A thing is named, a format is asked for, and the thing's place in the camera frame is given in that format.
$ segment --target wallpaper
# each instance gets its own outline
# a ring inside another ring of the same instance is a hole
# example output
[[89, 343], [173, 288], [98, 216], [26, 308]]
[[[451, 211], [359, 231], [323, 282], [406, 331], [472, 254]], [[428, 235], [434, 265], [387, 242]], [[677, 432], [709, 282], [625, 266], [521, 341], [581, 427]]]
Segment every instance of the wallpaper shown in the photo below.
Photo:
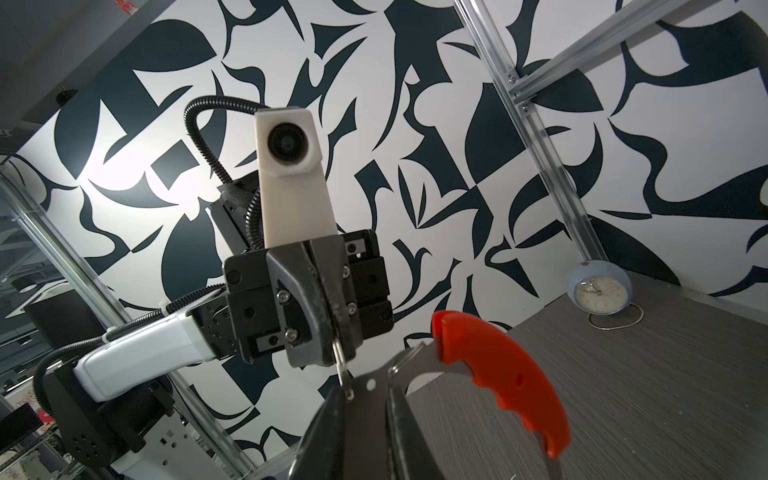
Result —
[[[527, 74], [621, 0], [486, 5]], [[534, 99], [614, 262], [763, 311], [767, 31], [760, 0], [690, 2]], [[538, 177], [523, 190], [547, 196]], [[556, 218], [541, 232], [564, 235]]]
[[[218, 181], [182, 122], [214, 93], [309, 108], [339, 229], [378, 235], [396, 324], [354, 375], [430, 338], [436, 310], [507, 330], [564, 292], [579, 257], [451, 2], [177, 0], [7, 165], [134, 315], [222, 281]], [[200, 126], [232, 177], [257, 168], [247, 115]], [[337, 384], [285, 353], [182, 373], [257, 463]]]

